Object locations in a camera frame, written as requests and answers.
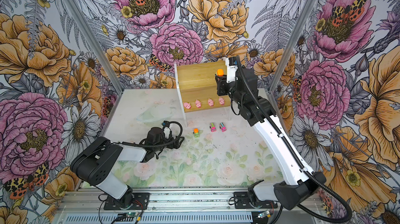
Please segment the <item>pink pig toy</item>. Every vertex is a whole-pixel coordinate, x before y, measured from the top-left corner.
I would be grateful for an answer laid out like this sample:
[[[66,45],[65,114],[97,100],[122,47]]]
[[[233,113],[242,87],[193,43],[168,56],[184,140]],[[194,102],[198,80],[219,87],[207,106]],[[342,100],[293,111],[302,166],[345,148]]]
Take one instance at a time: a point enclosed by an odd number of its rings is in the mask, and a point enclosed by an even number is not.
[[[225,105],[225,99],[222,97],[219,97],[219,104],[220,105]]]
[[[208,105],[209,105],[210,107],[213,107],[213,106],[214,106],[214,101],[213,101],[211,98],[209,98],[209,99],[207,100],[207,103],[208,103]]]
[[[195,100],[195,105],[197,108],[201,108],[202,107],[202,103],[200,100]]]
[[[190,103],[187,103],[187,102],[184,102],[183,103],[183,106],[186,108],[186,109],[191,109],[191,104]]]

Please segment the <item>green orange mixer truck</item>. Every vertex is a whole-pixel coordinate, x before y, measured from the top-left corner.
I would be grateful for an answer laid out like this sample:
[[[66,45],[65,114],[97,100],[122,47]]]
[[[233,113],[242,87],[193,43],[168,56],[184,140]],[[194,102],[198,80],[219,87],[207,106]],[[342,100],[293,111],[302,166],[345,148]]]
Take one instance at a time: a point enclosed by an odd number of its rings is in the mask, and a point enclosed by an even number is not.
[[[200,132],[199,132],[199,130],[198,130],[197,128],[195,128],[195,129],[193,130],[193,135],[194,135],[196,138],[198,138],[198,137],[200,136]]]
[[[224,70],[223,69],[218,69],[217,74],[218,77],[222,77],[224,75]]]

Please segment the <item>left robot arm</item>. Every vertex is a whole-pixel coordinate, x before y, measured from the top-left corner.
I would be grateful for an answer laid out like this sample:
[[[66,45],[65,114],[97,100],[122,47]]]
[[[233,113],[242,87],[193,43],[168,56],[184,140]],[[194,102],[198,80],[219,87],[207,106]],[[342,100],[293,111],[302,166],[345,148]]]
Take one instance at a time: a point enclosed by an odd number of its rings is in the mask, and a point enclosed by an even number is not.
[[[161,127],[152,127],[139,143],[111,142],[99,137],[74,158],[70,169],[79,179],[107,194],[107,201],[113,207],[128,209],[133,204],[141,207],[132,188],[118,179],[112,168],[119,161],[147,163],[158,159],[164,149],[180,148],[184,141],[182,134],[179,122],[163,121]]]

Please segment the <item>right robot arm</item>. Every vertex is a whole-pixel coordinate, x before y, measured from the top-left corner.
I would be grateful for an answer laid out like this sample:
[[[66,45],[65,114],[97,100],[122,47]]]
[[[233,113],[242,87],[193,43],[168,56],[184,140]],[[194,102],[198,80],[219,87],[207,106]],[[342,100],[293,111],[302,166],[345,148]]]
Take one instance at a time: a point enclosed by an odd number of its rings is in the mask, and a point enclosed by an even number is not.
[[[296,150],[275,109],[259,96],[256,76],[251,71],[229,66],[227,72],[218,69],[215,80],[217,94],[228,96],[237,104],[239,115],[262,137],[283,176],[283,181],[274,185],[260,181],[250,186],[251,201],[277,201],[287,210],[299,206],[319,189],[320,183],[326,182],[326,177],[308,165]]]

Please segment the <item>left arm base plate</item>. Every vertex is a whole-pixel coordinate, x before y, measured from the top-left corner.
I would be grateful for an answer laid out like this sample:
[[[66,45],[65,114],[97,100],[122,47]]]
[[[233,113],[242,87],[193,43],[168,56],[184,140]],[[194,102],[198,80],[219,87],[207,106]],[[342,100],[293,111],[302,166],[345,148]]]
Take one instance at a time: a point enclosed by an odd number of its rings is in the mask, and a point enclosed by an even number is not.
[[[146,210],[150,201],[149,193],[130,193],[121,199],[114,199],[110,195],[105,201],[105,210]]]

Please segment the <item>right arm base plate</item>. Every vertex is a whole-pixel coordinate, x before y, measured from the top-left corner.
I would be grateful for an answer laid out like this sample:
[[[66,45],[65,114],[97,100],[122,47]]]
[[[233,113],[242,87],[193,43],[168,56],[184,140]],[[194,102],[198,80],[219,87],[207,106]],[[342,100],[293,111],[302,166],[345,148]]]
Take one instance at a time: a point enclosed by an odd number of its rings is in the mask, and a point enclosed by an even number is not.
[[[235,209],[276,209],[278,204],[275,201],[261,201],[253,193],[234,192],[230,200]]]

